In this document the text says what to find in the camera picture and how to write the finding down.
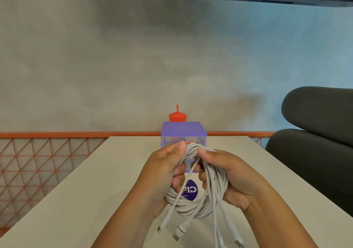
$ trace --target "purple box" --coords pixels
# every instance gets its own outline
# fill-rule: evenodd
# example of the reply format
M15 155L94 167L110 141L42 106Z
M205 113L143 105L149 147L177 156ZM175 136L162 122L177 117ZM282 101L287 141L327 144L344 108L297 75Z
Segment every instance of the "purple box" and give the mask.
M207 132L199 121L192 122L163 122L161 131L161 147L178 143L179 141L194 141L206 146ZM186 171L190 170L190 163L187 163Z

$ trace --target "white table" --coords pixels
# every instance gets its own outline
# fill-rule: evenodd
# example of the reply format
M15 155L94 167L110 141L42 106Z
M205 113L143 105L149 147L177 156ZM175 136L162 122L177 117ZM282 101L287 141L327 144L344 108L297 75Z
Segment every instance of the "white table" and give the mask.
M250 138L208 137L207 143L238 155L262 174L320 248L352 246L353 218ZM159 137L109 138L0 238L0 247L90 247L133 186L148 156L159 147ZM225 205L245 246L258 247L241 211ZM211 219L195 220L178 242L172 233L182 219L174 214L167 228L157 233L160 220L153 222L144 247L213 247ZM222 219L220 227L227 247L234 247Z

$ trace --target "hand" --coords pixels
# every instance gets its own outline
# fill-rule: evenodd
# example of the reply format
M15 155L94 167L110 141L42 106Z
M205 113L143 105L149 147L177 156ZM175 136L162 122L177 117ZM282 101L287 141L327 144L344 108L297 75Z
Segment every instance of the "hand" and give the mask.
M223 200L242 211L249 208L254 198L268 184L255 169L234 154L222 150L210 152L202 148L198 149L198 153L202 160L226 171L229 187L224 193ZM199 179L203 182L202 187L206 189L206 173L202 171L201 165L198 164L194 171L199 173Z
M167 206L164 196L170 186L179 192L185 181L186 165L184 162L178 165L185 152L184 141L153 152L132 189L147 198L154 218Z

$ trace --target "circular sticker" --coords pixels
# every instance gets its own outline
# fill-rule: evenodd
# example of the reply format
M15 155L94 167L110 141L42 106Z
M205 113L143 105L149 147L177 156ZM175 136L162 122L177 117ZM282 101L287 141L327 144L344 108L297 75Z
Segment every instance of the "circular sticker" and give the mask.
M184 193L182 194L189 201L193 201L197 196L197 185L194 181L189 180L184 188Z

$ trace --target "forearm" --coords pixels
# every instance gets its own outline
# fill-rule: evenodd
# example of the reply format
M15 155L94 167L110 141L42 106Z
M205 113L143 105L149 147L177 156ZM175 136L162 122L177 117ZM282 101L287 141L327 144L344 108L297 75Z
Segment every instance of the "forearm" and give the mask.
M132 189L91 248L142 247L153 219L147 200Z
M269 184L244 214L260 248L317 248L298 218Z

